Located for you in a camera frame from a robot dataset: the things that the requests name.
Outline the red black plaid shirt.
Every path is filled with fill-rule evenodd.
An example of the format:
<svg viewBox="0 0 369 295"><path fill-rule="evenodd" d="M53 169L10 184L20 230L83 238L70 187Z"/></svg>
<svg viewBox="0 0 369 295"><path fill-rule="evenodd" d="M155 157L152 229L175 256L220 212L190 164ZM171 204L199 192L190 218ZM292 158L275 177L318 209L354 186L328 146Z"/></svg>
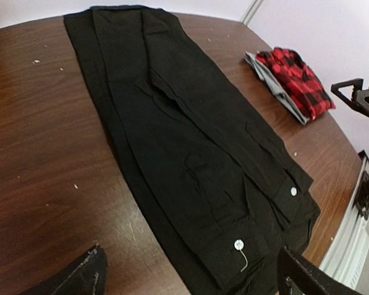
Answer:
<svg viewBox="0 0 369 295"><path fill-rule="evenodd" d="M336 108L319 78L296 51L276 47L257 53L256 60L270 70L307 119L314 120Z"/></svg>

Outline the black long sleeve shirt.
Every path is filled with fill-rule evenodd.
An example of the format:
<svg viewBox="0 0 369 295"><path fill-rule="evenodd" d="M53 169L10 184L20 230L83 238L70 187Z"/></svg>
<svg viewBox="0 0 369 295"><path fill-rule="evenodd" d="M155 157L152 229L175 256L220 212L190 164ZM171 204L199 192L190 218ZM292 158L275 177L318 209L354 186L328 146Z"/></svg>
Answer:
<svg viewBox="0 0 369 295"><path fill-rule="evenodd" d="M192 294L275 294L277 255L303 252L312 178L164 10L64 17L122 174Z"/></svg>

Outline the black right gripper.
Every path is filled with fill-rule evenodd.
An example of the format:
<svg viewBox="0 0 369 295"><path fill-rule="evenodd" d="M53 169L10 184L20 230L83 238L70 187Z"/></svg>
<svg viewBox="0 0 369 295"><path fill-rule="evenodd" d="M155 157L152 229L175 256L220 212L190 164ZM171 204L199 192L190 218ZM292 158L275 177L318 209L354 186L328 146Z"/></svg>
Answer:
<svg viewBox="0 0 369 295"><path fill-rule="evenodd" d="M340 91L346 87L352 87L350 98ZM352 79L332 84L331 92L352 110L369 117L369 88L363 89L363 79Z"/></svg>

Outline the grey folded shirt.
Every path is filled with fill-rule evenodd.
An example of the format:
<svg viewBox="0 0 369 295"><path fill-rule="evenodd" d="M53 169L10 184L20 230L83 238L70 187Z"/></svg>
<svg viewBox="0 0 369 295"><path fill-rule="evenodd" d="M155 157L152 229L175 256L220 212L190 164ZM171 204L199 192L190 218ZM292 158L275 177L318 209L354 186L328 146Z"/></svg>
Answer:
<svg viewBox="0 0 369 295"><path fill-rule="evenodd" d="M297 119L302 125L306 125L309 119L305 117L299 107L289 97L279 81L273 76L272 72L262 62L256 59L254 53L246 52L245 61L256 72L259 79L266 84L272 95Z"/></svg>

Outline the aluminium right corner post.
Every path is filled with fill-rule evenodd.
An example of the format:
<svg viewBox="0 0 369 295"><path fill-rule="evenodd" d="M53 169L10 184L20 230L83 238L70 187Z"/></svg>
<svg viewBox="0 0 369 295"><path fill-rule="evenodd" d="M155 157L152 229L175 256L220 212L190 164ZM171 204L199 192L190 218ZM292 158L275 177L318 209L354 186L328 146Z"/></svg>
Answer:
<svg viewBox="0 0 369 295"><path fill-rule="evenodd" d="M264 0L251 0L242 18L240 19L240 22L245 26L248 26L258 9L261 7L262 3L264 3Z"/></svg>

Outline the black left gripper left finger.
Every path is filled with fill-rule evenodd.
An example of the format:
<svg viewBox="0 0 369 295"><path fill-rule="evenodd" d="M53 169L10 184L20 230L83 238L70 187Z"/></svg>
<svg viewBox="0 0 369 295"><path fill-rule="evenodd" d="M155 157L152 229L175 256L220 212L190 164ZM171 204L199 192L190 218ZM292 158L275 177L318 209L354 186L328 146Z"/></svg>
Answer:
<svg viewBox="0 0 369 295"><path fill-rule="evenodd" d="M94 245L64 269L22 294L101 295L105 293L107 274L106 253L100 245Z"/></svg>

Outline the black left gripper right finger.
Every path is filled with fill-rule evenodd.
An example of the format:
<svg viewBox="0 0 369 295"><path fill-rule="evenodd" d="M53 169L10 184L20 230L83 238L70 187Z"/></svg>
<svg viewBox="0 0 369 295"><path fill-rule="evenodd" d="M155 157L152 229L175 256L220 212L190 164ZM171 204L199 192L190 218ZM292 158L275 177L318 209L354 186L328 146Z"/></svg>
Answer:
<svg viewBox="0 0 369 295"><path fill-rule="evenodd" d="M332 279L302 255L284 246L277 258L279 294L350 295L360 294Z"/></svg>

